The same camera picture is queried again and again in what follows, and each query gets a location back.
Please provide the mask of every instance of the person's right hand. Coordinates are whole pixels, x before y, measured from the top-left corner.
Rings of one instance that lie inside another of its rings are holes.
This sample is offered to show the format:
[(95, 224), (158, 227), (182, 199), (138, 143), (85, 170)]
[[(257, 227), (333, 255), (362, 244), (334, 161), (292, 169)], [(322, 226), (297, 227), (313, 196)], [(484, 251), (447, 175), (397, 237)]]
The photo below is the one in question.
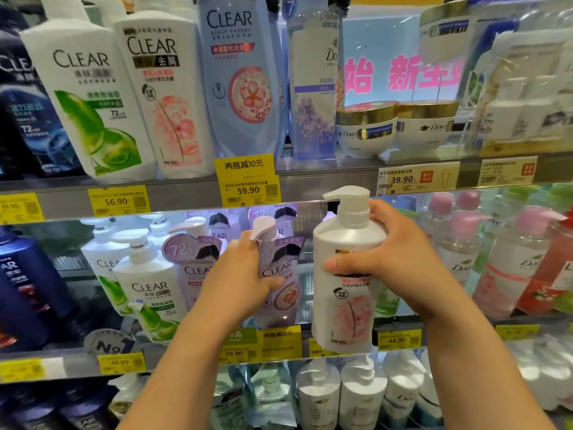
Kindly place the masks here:
[(326, 271), (376, 276), (421, 315), (439, 311), (444, 296), (463, 291), (413, 220), (384, 201), (370, 201), (370, 220), (386, 226), (386, 240), (369, 251), (330, 258)]

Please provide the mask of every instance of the person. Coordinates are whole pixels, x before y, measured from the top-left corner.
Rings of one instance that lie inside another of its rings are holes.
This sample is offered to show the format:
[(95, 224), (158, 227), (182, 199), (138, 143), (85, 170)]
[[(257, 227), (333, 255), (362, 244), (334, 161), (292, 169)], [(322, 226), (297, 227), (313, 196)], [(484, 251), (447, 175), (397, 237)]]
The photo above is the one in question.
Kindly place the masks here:
[[(388, 230), (382, 245), (337, 256), (323, 267), (333, 273), (377, 276), (419, 314), (446, 427), (555, 429), (504, 343), (441, 263), (426, 235), (383, 201), (371, 201), (370, 212), (370, 218)], [(249, 231), (243, 232), (214, 264), (197, 303), (119, 430), (207, 428), (225, 340), (283, 283), (277, 277), (258, 277), (257, 244), (249, 237)]]

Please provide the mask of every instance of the shelf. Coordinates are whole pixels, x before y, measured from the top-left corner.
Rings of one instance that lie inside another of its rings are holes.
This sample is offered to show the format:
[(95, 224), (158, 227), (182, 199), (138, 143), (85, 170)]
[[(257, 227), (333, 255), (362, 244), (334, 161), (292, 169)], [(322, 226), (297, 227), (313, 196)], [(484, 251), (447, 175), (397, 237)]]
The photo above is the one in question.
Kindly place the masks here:
[[(400, 151), (386, 159), (336, 159), (295, 162), (281, 159), (276, 166), (283, 202), (321, 201), (322, 195), (344, 185), (358, 185), (376, 194), (378, 169), (387, 165), (413, 165), (461, 160), (457, 189), (479, 187), (481, 159), (460, 147), (440, 148), (440, 153), (408, 156)], [(573, 152), (539, 155), (535, 184), (573, 180)], [(194, 180), (152, 180), (145, 184), (153, 212), (186, 211), (222, 206), (216, 176)], [(47, 221), (93, 216), (88, 188), (102, 188), (89, 177), (31, 179), (0, 183), (0, 194), (35, 192)]]
[[(492, 325), (539, 325), (540, 330), (535, 335), (535, 338), (541, 338), (544, 335), (560, 335), (568, 332), (571, 322), (573, 322), (573, 317), (565, 314), (551, 314), (542, 318), (518, 315), (500, 322), (492, 321)], [(312, 339), (311, 324), (304, 323), (300, 326), (303, 359), (310, 359), (309, 340)], [(412, 329), (422, 330), (422, 347), (426, 346), (423, 324), (416, 315), (386, 319), (376, 318), (372, 331), (372, 344), (374, 347), (377, 347), (378, 332), (398, 332)], [(147, 371), (152, 371), (156, 368), (166, 349), (166, 345), (150, 343), (140, 345), (137, 350), (143, 352)], [(41, 378), (41, 380), (96, 377), (102, 375), (97, 357), (87, 353), (83, 348), (63, 348), (26, 353), (0, 354), (0, 365), (7, 361), (30, 359), (41, 360), (45, 368), (45, 377)]]

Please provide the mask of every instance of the yellow price tag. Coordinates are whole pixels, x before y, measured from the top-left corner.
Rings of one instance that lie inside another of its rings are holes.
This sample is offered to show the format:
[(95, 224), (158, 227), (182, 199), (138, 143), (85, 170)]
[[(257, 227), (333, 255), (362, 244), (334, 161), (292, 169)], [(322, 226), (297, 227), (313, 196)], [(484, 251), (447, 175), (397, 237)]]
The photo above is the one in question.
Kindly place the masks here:
[(231, 333), (219, 355), (219, 365), (258, 362), (257, 329), (243, 327)]
[(281, 203), (273, 154), (213, 160), (223, 208)]
[(143, 353), (104, 354), (97, 357), (103, 376), (125, 373), (145, 373)]
[(455, 190), (459, 174), (460, 162), (381, 167), (376, 196)]
[(540, 325), (497, 325), (496, 332), (504, 341), (530, 340), (535, 337)]
[(95, 217), (150, 213), (145, 186), (89, 188)]
[(45, 379), (46, 369), (39, 358), (0, 362), (0, 377), (3, 383), (33, 382)]
[(311, 358), (329, 358), (332, 356), (343, 356), (340, 353), (334, 353), (333, 351), (325, 350), (314, 338), (308, 340), (308, 352)]
[(0, 222), (3, 225), (43, 222), (36, 193), (0, 195)]
[(365, 6), (431, 6), (442, 4), (443, 0), (352, 0), (351, 5), (363, 4)]
[(537, 156), (482, 160), (478, 187), (530, 185), (536, 168)]
[(378, 332), (378, 350), (402, 350), (422, 346), (422, 329)]
[(299, 325), (257, 330), (259, 359), (262, 362), (302, 359), (303, 337)]

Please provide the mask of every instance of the hand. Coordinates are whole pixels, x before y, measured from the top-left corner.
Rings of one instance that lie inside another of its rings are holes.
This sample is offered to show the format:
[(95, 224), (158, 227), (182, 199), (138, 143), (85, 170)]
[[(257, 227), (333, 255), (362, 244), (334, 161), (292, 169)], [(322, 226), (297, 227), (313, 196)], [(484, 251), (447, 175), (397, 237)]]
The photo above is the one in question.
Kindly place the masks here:
[(258, 247), (251, 231), (234, 239), (213, 265), (201, 287), (192, 312), (204, 311), (206, 322), (219, 321), (228, 331), (254, 314), (271, 290), (283, 285), (282, 277), (258, 276)]
[(369, 251), (330, 258), (326, 271), (376, 276), (420, 315), (439, 311), (446, 293), (463, 291), (413, 220), (384, 201), (370, 201), (370, 220), (386, 226), (386, 240)]

